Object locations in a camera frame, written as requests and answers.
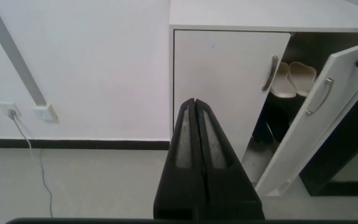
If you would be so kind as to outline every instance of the shoe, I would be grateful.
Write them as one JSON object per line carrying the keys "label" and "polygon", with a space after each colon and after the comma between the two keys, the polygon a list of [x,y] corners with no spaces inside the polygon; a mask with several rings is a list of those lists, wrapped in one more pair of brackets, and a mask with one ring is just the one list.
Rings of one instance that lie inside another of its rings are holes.
{"label": "shoe", "polygon": [[276,76],[273,79],[270,92],[279,98],[293,98],[296,97],[296,89],[288,81],[287,76],[290,73],[290,66],[287,63],[281,62],[278,66]]}
{"label": "shoe", "polygon": [[313,67],[300,62],[292,62],[287,78],[298,95],[307,97],[313,88],[316,74],[317,71]]}
{"label": "shoe", "polygon": [[287,114],[279,106],[270,105],[267,108],[266,123],[277,142],[281,142],[290,128]]}
{"label": "shoe", "polygon": [[256,122],[254,132],[252,133],[252,138],[256,143],[273,143],[272,132],[266,123],[267,107],[268,106],[265,104],[262,108],[262,112],[260,113],[258,121]]}

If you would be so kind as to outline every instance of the cabinet handle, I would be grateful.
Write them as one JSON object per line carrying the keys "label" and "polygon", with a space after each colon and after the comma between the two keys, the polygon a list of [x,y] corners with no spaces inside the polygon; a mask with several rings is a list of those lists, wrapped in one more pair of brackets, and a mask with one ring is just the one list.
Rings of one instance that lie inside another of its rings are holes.
{"label": "cabinet handle", "polygon": [[329,93],[331,92],[331,89],[333,88],[334,80],[332,78],[327,78],[326,81],[325,81],[325,85],[328,86],[327,94],[324,96],[323,100],[321,101],[321,103],[318,105],[318,107],[314,111],[306,110],[306,115],[311,116],[311,115],[313,115],[315,112],[317,112],[320,109],[320,107],[327,100],[327,98],[329,96]]}
{"label": "cabinet handle", "polygon": [[277,63],[278,63],[278,56],[274,55],[272,57],[272,64],[270,66],[270,72],[268,74],[265,85],[262,86],[262,91],[266,91],[269,88],[270,84],[272,84],[274,75],[276,74]]}

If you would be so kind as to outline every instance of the wall socket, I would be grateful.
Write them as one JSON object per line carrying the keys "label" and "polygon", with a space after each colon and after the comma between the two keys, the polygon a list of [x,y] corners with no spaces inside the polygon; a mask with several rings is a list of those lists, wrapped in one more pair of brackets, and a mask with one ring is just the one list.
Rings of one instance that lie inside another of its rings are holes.
{"label": "wall socket", "polygon": [[57,115],[53,106],[49,103],[45,106],[36,106],[32,109],[36,117],[43,121],[57,121]]}
{"label": "wall socket", "polygon": [[14,103],[5,103],[5,102],[0,102],[0,109],[1,111],[4,113],[4,115],[7,116],[7,112],[9,110],[14,110],[16,111],[16,116],[20,116],[20,111],[17,109],[16,105]]}

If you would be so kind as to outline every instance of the gray floor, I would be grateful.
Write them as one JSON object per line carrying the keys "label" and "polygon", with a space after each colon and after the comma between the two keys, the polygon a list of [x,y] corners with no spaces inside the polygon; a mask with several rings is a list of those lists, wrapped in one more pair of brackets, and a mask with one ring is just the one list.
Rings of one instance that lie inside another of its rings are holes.
{"label": "gray floor", "polygon": [[[166,156],[166,151],[43,150],[55,216],[152,218]],[[312,198],[299,179],[284,196],[262,201],[269,219],[358,219],[358,197]],[[0,149],[0,223],[47,216],[48,193],[29,150]]]}

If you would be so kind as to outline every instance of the white cable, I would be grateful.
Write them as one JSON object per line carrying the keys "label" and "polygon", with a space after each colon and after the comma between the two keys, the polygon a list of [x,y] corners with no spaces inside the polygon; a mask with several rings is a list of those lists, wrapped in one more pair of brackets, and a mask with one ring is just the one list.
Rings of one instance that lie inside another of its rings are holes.
{"label": "white cable", "polygon": [[52,212],[52,193],[49,190],[47,184],[45,183],[45,172],[44,172],[44,166],[42,165],[42,158],[40,157],[40,162],[38,162],[37,159],[35,159],[33,153],[32,153],[32,147],[31,147],[31,142],[26,138],[26,136],[23,134],[19,124],[16,122],[15,119],[15,115],[16,115],[16,111],[14,110],[9,110],[8,111],[8,117],[11,118],[13,120],[13,122],[15,122],[17,129],[19,130],[19,132],[22,134],[23,138],[27,141],[28,145],[29,145],[29,149],[30,149],[30,154],[31,157],[34,159],[34,161],[38,164],[38,166],[41,169],[42,172],[42,182],[44,183],[45,188],[47,189],[47,191],[49,192],[49,196],[50,196],[50,200],[49,200],[49,213],[50,216],[53,218],[53,212]]}

